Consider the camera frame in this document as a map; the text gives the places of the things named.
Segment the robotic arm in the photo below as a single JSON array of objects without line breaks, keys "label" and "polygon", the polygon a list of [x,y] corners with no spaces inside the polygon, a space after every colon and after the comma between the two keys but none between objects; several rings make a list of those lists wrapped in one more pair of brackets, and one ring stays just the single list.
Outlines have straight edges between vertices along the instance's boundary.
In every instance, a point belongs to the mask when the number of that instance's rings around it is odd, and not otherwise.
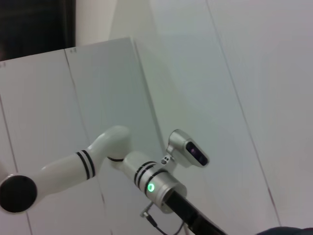
[{"label": "robotic arm", "polygon": [[127,127],[112,127],[86,150],[55,161],[35,174],[9,175],[0,165],[0,208],[6,213],[25,212],[45,196],[94,177],[107,157],[111,165],[124,172],[162,212],[174,211],[197,235],[224,235],[185,199],[186,187],[170,173],[176,162],[204,167],[208,157],[181,130],[171,134],[167,152],[169,155],[160,164],[151,161],[145,154],[132,150]]}]

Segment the black cable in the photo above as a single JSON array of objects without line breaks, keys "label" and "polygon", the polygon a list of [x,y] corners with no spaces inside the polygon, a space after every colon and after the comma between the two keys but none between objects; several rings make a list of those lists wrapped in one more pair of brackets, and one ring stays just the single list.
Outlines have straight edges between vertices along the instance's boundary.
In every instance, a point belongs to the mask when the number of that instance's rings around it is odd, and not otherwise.
[{"label": "black cable", "polygon": [[[156,221],[152,218],[151,215],[148,215],[148,216],[146,217],[146,219],[147,219],[147,220],[150,222],[150,224],[151,224],[153,227],[155,227],[160,233],[162,233],[163,235],[167,235],[165,232],[162,231],[162,229],[160,229],[160,228],[157,226]],[[185,222],[183,221],[182,224],[180,225],[178,231],[177,231],[176,233],[174,233],[174,235],[178,235],[178,234],[180,233],[182,227],[184,226],[184,223],[185,223]]]}]

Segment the camera lens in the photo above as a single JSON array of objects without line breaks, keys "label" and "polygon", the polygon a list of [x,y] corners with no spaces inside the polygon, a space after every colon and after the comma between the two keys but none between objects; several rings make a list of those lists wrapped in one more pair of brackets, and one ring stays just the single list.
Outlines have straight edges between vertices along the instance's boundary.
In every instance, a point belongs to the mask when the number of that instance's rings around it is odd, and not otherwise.
[{"label": "camera lens", "polygon": [[186,145],[187,151],[203,166],[207,165],[208,159],[202,154],[202,152],[194,145],[189,142]]}]

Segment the black end effector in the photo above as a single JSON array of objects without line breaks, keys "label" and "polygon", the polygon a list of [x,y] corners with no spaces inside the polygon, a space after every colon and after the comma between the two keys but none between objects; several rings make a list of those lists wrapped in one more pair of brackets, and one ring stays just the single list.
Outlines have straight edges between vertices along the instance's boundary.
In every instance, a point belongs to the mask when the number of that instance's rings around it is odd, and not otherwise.
[{"label": "black end effector", "polygon": [[171,192],[165,203],[195,235],[226,235],[176,191]]}]

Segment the green led light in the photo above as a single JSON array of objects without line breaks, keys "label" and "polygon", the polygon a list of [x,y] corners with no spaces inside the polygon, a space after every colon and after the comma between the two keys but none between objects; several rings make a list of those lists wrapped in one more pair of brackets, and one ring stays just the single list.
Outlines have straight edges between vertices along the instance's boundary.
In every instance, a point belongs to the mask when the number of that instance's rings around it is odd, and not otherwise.
[{"label": "green led light", "polygon": [[148,191],[149,192],[153,192],[153,190],[155,190],[155,185],[154,184],[149,184],[148,185]]}]

